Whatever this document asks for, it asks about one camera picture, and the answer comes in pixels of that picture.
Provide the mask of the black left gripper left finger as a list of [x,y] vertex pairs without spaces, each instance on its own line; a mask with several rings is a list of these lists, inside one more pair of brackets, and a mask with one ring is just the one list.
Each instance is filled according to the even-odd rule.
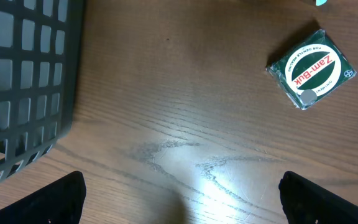
[[83,174],[74,171],[0,210],[0,224],[79,224],[86,197]]

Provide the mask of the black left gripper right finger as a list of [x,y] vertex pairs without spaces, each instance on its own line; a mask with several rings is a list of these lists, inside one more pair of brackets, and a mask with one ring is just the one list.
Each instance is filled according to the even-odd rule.
[[292,172],[279,183],[289,223],[358,223],[358,206]]

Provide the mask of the green Zam-Buk ointment tin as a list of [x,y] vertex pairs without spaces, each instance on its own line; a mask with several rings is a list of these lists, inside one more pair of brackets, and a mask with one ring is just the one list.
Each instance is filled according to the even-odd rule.
[[357,74],[324,29],[268,65],[266,71],[301,110],[307,110]]

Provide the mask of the teal wet wipes pack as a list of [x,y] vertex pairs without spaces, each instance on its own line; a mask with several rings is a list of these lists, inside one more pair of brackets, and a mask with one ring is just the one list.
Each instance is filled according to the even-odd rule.
[[315,0],[316,6],[322,6],[325,4],[328,0]]

